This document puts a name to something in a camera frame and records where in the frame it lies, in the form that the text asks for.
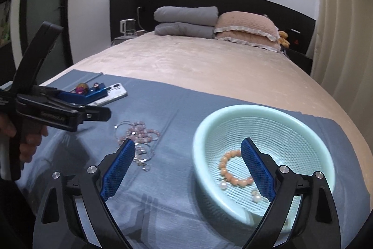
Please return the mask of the person's left hand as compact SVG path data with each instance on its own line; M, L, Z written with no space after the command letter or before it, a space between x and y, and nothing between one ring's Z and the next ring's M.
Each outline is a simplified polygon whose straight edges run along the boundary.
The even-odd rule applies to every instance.
M1 134L10 138L16 135L16 128L5 114L1 114ZM36 131L26 134L25 139L20 144L20 161L30 163L37 151L37 147L42 142L42 138L47 136L47 127L40 124L37 125Z

